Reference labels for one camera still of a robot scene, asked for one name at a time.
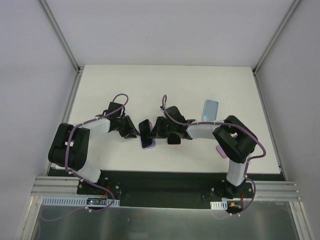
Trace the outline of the light blue phone case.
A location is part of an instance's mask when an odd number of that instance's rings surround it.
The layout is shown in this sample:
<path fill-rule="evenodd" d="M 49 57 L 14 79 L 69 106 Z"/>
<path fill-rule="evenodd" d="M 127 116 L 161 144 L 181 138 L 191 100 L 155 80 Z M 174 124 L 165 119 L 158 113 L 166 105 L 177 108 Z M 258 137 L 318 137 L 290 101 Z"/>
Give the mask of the light blue phone case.
<path fill-rule="evenodd" d="M 217 120 L 219 103 L 215 100 L 207 99 L 204 102 L 202 118 L 203 122 L 213 122 Z"/>

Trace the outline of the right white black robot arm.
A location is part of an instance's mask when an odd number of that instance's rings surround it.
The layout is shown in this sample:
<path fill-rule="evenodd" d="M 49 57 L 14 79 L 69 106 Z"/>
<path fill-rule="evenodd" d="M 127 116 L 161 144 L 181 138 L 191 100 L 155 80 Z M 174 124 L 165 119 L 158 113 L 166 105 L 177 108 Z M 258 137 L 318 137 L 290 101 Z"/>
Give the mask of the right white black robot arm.
<path fill-rule="evenodd" d="M 208 139 L 215 140 L 229 159 L 226 179 L 215 187 L 217 195 L 233 199 L 246 182 L 248 160 L 257 145 L 257 137 L 234 115 L 221 124 L 185 119 L 176 106 L 164 110 L 156 119 L 153 129 L 146 134 L 149 139 Z"/>

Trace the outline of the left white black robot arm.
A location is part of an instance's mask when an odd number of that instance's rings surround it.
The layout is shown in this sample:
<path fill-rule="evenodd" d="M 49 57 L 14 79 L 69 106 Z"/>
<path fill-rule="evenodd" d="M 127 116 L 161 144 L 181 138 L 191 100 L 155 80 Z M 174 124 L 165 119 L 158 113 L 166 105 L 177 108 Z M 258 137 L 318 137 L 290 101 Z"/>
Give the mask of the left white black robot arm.
<path fill-rule="evenodd" d="M 125 114 L 125 107 L 117 102 L 110 102 L 102 114 L 87 123 L 75 127 L 69 123 L 58 126 L 48 152 L 49 162 L 75 173 L 82 180 L 106 190 L 108 183 L 103 172 L 89 160 L 89 142 L 92 139 L 116 131 L 124 139 L 139 136 L 131 118 Z"/>

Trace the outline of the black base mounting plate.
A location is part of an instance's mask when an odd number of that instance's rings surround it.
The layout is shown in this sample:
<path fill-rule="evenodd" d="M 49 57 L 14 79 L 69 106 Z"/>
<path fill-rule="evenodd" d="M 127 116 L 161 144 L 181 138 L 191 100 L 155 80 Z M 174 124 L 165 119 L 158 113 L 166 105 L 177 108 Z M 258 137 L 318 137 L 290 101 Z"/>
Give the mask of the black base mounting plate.
<path fill-rule="evenodd" d="M 224 173 L 104 170 L 108 187 L 122 207 L 209 209 L 211 202 L 250 200 L 250 182 L 231 186 Z"/>

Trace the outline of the aluminium front rail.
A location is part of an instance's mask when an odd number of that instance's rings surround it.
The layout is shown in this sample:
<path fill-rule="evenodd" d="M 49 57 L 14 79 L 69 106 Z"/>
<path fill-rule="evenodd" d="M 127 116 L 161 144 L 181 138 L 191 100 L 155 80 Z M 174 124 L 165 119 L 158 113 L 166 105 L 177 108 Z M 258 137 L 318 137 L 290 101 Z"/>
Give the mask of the aluminium front rail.
<path fill-rule="evenodd" d="M 31 190 L 32 196 L 80 197 L 80 180 L 67 176 L 38 176 Z M 256 201 L 301 202 L 298 186 L 292 181 L 255 181 Z"/>

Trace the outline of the right aluminium frame post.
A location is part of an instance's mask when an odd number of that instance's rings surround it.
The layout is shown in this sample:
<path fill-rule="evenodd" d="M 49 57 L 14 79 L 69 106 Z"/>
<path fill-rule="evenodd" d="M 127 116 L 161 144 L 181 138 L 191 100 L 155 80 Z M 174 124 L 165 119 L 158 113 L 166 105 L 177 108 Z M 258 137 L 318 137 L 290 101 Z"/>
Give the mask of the right aluminium frame post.
<path fill-rule="evenodd" d="M 293 17 L 293 15 L 296 13 L 298 7 L 300 6 L 300 4 L 302 3 L 302 0 L 293 0 L 287 11 L 285 12 L 283 18 L 281 19 L 279 25 L 277 26 L 275 32 L 273 33 L 271 39 L 269 40 L 266 48 L 264 49 L 264 51 L 262 52 L 262 55 L 260 56 L 257 64 L 255 65 L 255 67 L 252 69 L 252 73 L 254 76 L 257 75 L 257 73 L 259 72 L 259 70 L 261 69 L 263 63 L 265 62 L 265 60 L 267 59 L 268 55 L 271 53 L 272 49 L 275 47 L 277 41 L 280 39 L 281 34 L 283 33 L 283 31 L 285 30 L 285 28 L 287 27 L 287 25 L 289 24 L 291 18 Z"/>

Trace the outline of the aluminium frame post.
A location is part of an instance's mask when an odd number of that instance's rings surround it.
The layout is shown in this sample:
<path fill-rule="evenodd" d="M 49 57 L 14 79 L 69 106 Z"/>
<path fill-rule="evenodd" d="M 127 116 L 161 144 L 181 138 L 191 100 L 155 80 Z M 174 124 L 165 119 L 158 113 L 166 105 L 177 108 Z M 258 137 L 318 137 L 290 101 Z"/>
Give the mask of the aluminium frame post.
<path fill-rule="evenodd" d="M 255 65 L 255 67 L 252 69 L 252 73 L 254 76 L 257 75 L 257 73 L 259 72 L 259 70 L 261 69 L 263 63 L 265 62 L 265 60 L 267 59 L 268 55 L 271 53 L 272 49 L 275 47 L 277 41 L 280 39 L 281 34 L 283 33 L 283 31 L 285 30 L 285 28 L 287 27 L 287 25 L 289 24 L 291 18 L 293 17 L 293 15 L 296 13 L 298 7 L 300 6 L 300 4 L 302 3 L 302 0 L 293 0 L 287 11 L 285 12 L 283 18 L 281 19 L 279 25 L 277 26 L 275 32 L 273 33 L 271 39 L 269 40 L 266 48 L 264 49 L 264 51 L 262 52 L 262 55 L 260 56 L 257 64 Z"/>
<path fill-rule="evenodd" d="M 42 9 L 45 17 L 47 18 L 47 21 L 49 22 L 55 37 L 57 38 L 60 46 L 62 47 L 62 50 L 64 51 L 68 61 L 70 62 L 70 64 L 72 65 L 73 69 L 75 70 L 75 72 L 81 73 L 81 66 L 79 65 L 78 61 L 76 60 L 60 26 L 58 21 L 56 20 L 49 4 L 47 0 L 38 0 L 37 1 L 39 3 L 40 8 Z"/>

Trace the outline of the left aluminium frame post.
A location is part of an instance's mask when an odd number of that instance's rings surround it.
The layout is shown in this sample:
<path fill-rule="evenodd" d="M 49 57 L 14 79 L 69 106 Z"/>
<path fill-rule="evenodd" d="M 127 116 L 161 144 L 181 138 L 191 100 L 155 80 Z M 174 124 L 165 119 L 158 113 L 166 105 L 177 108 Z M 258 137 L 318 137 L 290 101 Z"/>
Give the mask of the left aluminium frame post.
<path fill-rule="evenodd" d="M 39 3 L 40 8 L 42 9 L 45 17 L 47 18 L 47 21 L 49 22 L 55 37 L 57 38 L 60 46 L 62 47 L 62 50 L 64 51 L 68 61 L 70 62 L 70 64 L 72 65 L 73 69 L 75 70 L 75 72 L 81 73 L 81 66 L 79 65 L 78 61 L 76 60 L 60 26 L 58 21 L 56 20 L 49 4 L 47 0 L 38 0 L 37 1 Z"/>

